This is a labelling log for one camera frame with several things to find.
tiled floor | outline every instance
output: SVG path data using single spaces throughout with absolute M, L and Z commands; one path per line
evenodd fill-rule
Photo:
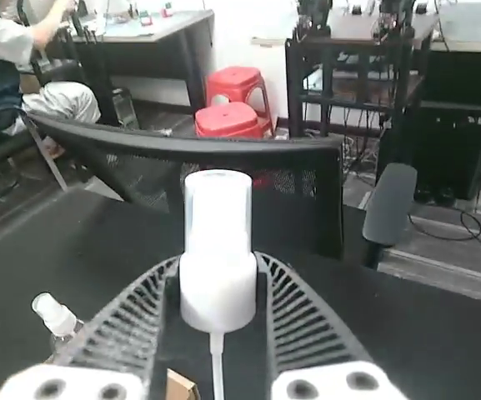
M 158 130 L 164 134 L 180 136 L 194 135 L 190 116 L 161 112 L 144 114 L 143 128 Z M 50 199 L 61 195 L 57 184 L 35 152 L 15 159 L 21 178 L 18 185 L 0 198 L 0 237 L 14 229 Z M 96 178 L 80 183 L 68 162 L 62 161 L 63 175 L 70 186 L 81 186 L 86 190 L 119 200 L 119 196 Z M 8 176 L 0 177 L 0 187 L 8 184 Z M 344 203 L 364 208 L 372 190 L 373 176 L 350 174 L 344 185 Z M 458 207 L 472 209 L 471 202 L 458 203 Z M 468 233 L 461 227 L 459 212 L 439 207 L 415 205 L 414 221 L 428 232 L 449 238 L 465 237 Z M 481 244 L 475 240 L 445 242 L 418 232 L 409 224 L 403 239 L 385 253 L 380 271 L 401 278 L 413 279 L 465 295 L 481 298 Z

small spray bottle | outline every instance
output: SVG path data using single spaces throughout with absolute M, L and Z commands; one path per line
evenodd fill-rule
M 185 180 L 185 253 L 179 262 L 181 316 L 210 335 L 214 400 L 223 400 L 223 335 L 256 313 L 257 261 L 251 252 L 251 178 L 195 172 Z
M 43 320 L 51 332 L 51 349 L 58 352 L 66 343 L 75 338 L 83 328 L 83 321 L 77 319 L 68 307 L 63 306 L 49 293 L 40 293 L 33 299 L 33 311 Z

red plastic stool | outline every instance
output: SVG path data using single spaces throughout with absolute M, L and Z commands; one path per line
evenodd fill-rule
M 196 133 L 202 138 L 263 138 L 257 113 L 243 102 L 229 102 L 197 111 Z
M 262 118 L 260 126 L 263 133 L 269 130 L 274 136 L 268 92 L 264 78 L 257 68 L 227 67 L 212 73 L 207 78 L 207 107 L 212 104 L 213 98 L 217 95 L 225 96 L 229 102 L 247 103 L 249 96 L 256 88 L 263 91 L 264 100 L 264 111 L 256 111 L 257 115 Z

cardboard piece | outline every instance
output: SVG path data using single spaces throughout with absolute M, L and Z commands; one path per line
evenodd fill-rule
M 194 382 L 168 369 L 166 400 L 201 400 Z

electronic equipment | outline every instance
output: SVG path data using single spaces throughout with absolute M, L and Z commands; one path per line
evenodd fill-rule
M 472 199 L 481 181 L 481 110 L 449 106 L 421 107 L 403 129 L 412 140 L 412 164 L 419 191 L 453 193 Z M 392 146 L 388 130 L 381 139 L 378 176 Z
M 301 40 L 308 34 L 316 36 L 330 35 L 327 24 L 333 0 L 298 0 L 298 24 L 293 30 L 293 37 Z
M 411 26 L 415 0 L 381 0 L 379 4 L 378 26 L 373 30 L 373 37 L 414 36 Z

